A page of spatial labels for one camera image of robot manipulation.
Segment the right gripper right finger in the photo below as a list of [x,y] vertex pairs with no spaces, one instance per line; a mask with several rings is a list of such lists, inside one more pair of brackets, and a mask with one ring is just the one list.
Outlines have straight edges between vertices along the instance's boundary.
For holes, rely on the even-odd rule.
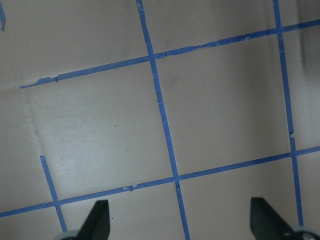
[[262,197],[250,200],[250,230],[256,240],[302,240],[304,230],[293,230]]

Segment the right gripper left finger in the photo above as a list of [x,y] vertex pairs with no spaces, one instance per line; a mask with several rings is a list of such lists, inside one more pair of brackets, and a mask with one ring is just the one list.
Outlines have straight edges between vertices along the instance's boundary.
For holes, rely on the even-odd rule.
[[76,240],[107,240],[111,231],[108,200],[98,200],[77,233]]

